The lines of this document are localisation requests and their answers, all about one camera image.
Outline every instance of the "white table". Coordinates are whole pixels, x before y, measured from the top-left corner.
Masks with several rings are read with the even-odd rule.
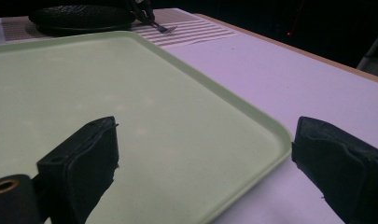
[[[240,32],[168,51],[278,119],[293,136],[298,118],[307,116],[378,147],[377,77]],[[322,196],[287,160],[215,223],[342,223]]]

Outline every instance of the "white striped mat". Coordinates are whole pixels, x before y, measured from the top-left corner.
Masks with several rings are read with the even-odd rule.
[[[165,27],[177,26],[171,35],[163,35],[155,28],[138,22],[133,24],[131,30],[164,49],[237,35],[234,31],[210,21],[190,16],[180,9],[156,9],[154,14],[156,21],[161,25]],[[2,24],[8,43],[52,38],[39,33],[27,17],[2,18]]]

